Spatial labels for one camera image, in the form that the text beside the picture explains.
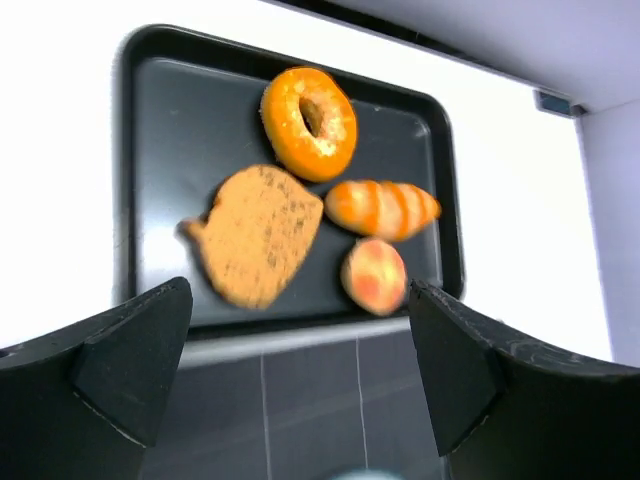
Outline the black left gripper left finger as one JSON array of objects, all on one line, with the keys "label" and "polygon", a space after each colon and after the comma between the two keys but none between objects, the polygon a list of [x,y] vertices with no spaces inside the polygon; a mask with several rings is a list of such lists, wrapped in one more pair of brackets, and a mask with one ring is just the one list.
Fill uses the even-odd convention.
[{"label": "black left gripper left finger", "polygon": [[135,479],[156,443],[191,321],[175,277],[1,351],[4,479]]}]

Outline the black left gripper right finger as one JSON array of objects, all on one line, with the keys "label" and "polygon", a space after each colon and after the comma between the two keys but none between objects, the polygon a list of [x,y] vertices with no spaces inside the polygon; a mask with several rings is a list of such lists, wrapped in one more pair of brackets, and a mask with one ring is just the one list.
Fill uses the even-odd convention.
[{"label": "black left gripper right finger", "polygon": [[416,281],[409,319],[455,479],[635,479],[639,371],[574,353]]}]

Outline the orange glazed donut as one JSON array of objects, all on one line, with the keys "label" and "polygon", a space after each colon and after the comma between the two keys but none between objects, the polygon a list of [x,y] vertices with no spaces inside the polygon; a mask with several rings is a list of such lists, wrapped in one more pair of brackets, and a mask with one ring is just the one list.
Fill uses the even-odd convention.
[{"label": "orange glazed donut", "polygon": [[260,116],[277,160],[297,177],[326,182],[351,163],[355,110],[324,71],[296,67],[278,74],[262,95]]}]

